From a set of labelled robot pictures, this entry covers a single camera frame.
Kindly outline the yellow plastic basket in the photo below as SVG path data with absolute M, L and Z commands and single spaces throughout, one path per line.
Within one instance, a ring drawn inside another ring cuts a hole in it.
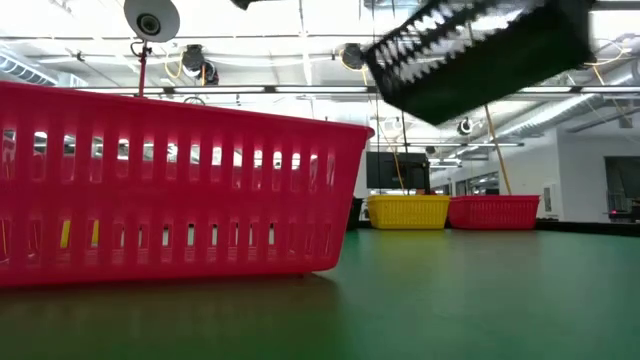
M 449 203 L 367 202 L 372 226 L 383 230 L 441 230 Z
M 449 203 L 450 197 L 445 195 L 371 195 L 367 197 L 368 203 L 373 202 L 414 202 L 414 203 Z
M 99 235 L 100 235 L 100 222 L 97 219 L 91 220 L 89 222 L 89 246 L 91 248 L 97 247 L 99 244 Z M 62 222 L 61 235 L 59 246 L 62 249 L 66 249 L 69 247 L 71 240 L 71 230 L 72 230 L 72 221 L 70 219 L 64 220 Z

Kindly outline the red plastic basket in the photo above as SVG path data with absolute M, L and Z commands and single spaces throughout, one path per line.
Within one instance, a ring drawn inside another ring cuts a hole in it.
M 0 287 L 331 269 L 373 134 L 1 82 L 7 130 L 14 139 L 0 143 Z M 94 219 L 100 235 L 91 248 Z
M 539 202 L 451 202 L 448 220 L 466 230 L 530 230 L 536 222 Z
M 539 195 L 464 195 L 451 197 L 451 202 L 539 202 Z

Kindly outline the black plastic basket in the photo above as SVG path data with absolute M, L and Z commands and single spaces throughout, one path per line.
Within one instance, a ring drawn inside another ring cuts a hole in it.
M 438 125 L 592 60 L 595 0 L 427 0 L 363 59 L 383 100 Z

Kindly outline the black monitor screen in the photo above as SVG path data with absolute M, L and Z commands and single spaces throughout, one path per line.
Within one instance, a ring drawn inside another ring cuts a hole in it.
M 366 153 L 368 189 L 428 190 L 429 161 L 421 153 Z

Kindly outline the green table mat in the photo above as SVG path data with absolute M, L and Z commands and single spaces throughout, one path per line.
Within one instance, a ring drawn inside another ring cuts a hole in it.
M 311 275 L 0 290 L 0 360 L 640 360 L 640 238 L 349 233 Z

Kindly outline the red desk lamp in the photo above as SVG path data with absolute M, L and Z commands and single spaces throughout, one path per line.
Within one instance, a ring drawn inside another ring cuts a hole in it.
M 180 29 L 180 15 L 172 0 L 124 0 L 123 12 L 138 38 L 130 50 L 140 62 L 137 96 L 143 97 L 149 44 L 172 40 Z

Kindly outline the black aluminium table frame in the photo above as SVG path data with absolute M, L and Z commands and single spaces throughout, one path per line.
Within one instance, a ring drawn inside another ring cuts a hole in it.
M 540 231 L 640 237 L 640 224 L 628 223 L 564 222 L 538 219 L 535 223 L 535 229 Z

